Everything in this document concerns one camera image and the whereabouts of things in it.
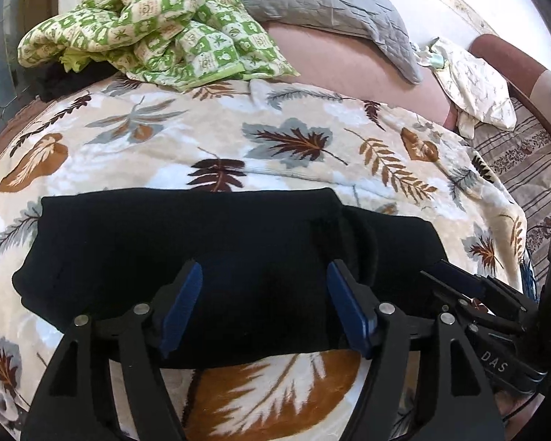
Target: striped fabric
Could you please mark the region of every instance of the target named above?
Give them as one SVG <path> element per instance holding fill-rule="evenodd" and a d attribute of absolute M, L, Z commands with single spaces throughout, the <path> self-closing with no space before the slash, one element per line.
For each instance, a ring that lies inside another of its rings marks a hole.
<path fill-rule="evenodd" d="M 551 137 L 541 123 L 513 98 L 516 128 L 512 132 L 482 124 L 471 145 L 482 154 L 527 219 L 526 248 L 538 283 L 547 277 L 551 237 Z"/>

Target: black fabric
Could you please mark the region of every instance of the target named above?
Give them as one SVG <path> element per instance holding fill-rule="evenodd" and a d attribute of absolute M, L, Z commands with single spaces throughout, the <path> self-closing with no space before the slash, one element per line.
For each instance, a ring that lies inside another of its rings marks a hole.
<path fill-rule="evenodd" d="M 47 63 L 38 68 L 36 79 L 37 93 L 41 101 L 48 103 L 62 96 L 69 96 L 89 85 L 109 78 L 118 72 L 108 61 L 91 61 L 79 73 L 65 72 L 58 61 Z"/>
<path fill-rule="evenodd" d="M 109 318 L 151 300 L 189 259 L 202 265 L 200 298 L 168 363 L 176 368 L 337 348 L 325 284 L 336 257 L 381 298 L 447 258 L 430 223 L 345 207 L 330 189 L 126 189 L 42 204 L 13 284 L 61 331 L 81 313 Z"/>

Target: quilted gray pillowcase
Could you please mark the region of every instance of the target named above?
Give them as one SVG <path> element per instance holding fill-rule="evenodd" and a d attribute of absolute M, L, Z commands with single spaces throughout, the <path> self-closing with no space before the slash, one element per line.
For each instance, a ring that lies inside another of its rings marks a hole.
<path fill-rule="evenodd" d="M 371 39 L 414 84 L 422 73 L 400 14 L 389 0 L 242 0 L 257 21 L 279 21 Z"/>

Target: green patterned blanket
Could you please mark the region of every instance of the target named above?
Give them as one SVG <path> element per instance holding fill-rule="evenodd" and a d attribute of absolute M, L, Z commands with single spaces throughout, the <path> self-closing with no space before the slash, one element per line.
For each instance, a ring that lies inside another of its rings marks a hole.
<path fill-rule="evenodd" d="M 229 77 L 297 74 L 240 0 L 82 0 L 28 32 L 19 63 L 37 66 L 66 49 L 95 53 L 128 78 L 179 90 Z"/>

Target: bed sheet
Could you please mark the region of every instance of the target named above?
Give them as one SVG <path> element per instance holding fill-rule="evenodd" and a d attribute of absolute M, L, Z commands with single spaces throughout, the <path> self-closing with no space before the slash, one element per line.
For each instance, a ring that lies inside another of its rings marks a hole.
<path fill-rule="evenodd" d="M 525 211 L 526 248 L 530 252 L 538 296 L 549 269 L 551 136 L 519 100 L 512 98 L 512 104 L 518 121 L 514 131 L 480 125 L 471 145 Z"/>
<path fill-rule="evenodd" d="M 0 156 L 0 421 L 16 438 L 62 336 L 21 305 L 11 281 L 41 197 L 124 187 L 330 187 L 344 204 L 430 221 L 452 263 L 522 284 L 522 209 L 479 154 L 441 126 L 298 83 L 224 81 L 177 93 L 113 77 L 52 104 Z M 367 368 L 337 350 L 164 378 L 190 440 L 334 441 Z M 408 425 L 415 360 L 410 370 L 395 434 Z M 136 437 L 119 367 L 111 373 L 119 419 Z"/>

